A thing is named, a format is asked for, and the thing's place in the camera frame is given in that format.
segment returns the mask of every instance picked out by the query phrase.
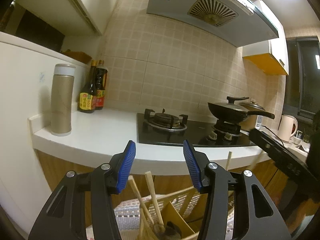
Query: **pan handle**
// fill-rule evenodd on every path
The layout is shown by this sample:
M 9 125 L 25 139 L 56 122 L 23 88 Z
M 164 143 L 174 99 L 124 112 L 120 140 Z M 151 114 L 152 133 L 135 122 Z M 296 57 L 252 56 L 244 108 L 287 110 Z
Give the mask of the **pan handle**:
M 248 111 L 248 115 L 262 115 L 271 119 L 275 118 L 275 115 L 265 111 Z
M 235 101 L 240 101 L 240 100 L 247 100 L 249 98 L 244 97 L 244 98 L 233 98 L 233 97 L 227 97 L 228 103 L 234 104 Z

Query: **window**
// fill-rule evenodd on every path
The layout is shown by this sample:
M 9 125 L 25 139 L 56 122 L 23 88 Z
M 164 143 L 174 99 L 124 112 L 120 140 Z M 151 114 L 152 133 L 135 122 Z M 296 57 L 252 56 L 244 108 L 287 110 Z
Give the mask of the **window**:
M 286 77 L 284 114 L 312 119 L 320 110 L 320 50 L 317 37 L 287 41 L 289 76 Z

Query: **power cord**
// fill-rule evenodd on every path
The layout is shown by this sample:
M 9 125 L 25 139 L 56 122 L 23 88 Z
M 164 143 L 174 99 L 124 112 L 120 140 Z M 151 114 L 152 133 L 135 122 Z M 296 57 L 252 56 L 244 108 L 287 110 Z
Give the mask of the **power cord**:
M 262 127 L 267 128 L 270 132 L 272 132 L 273 135 L 278 138 L 278 140 L 282 143 L 283 147 L 285 148 L 285 146 L 284 146 L 284 144 L 283 144 L 283 141 L 282 141 L 273 131 L 271 131 L 271 130 L 270 130 L 268 127 L 266 127 L 265 125 L 262 125 Z

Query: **gas stove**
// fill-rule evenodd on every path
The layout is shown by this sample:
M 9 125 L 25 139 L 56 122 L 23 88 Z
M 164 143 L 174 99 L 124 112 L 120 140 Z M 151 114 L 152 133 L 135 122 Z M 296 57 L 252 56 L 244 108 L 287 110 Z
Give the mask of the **gas stove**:
M 146 109 L 137 114 L 138 141 L 144 144 L 182 146 L 186 139 L 195 147 L 254 146 L 249 136 L 236 124 L 191 121 L 188 116 L 155 113 Z

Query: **pot lid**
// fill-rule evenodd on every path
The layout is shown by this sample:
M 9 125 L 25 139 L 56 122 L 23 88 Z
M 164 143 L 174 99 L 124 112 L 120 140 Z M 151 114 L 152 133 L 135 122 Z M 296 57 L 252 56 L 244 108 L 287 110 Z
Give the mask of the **pot lid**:
M 232 104 L 232 103 L 214 103 L 214 105 L 223 106 L 223 107 L 226 107 L 226 108 L 230 108 L 230 109 L 237 110 L 237 111 L 240 111 L 240 112 L 245 112 L 245 113 L 249 111 L 248 109 L 246 109 L 243 106 L 235 105 L 235 104 Z
M 259 106 L 257 103 L 254 103 L 254 102 L 251 102 L 251 103 L 241 102 L 241 103 L 239 103 L 239 105 L 244 106 L 244 107 L 249 106 L 249 107 L 261 110 L 261 111 L 265 111 L 265 109 L 262 106 Z

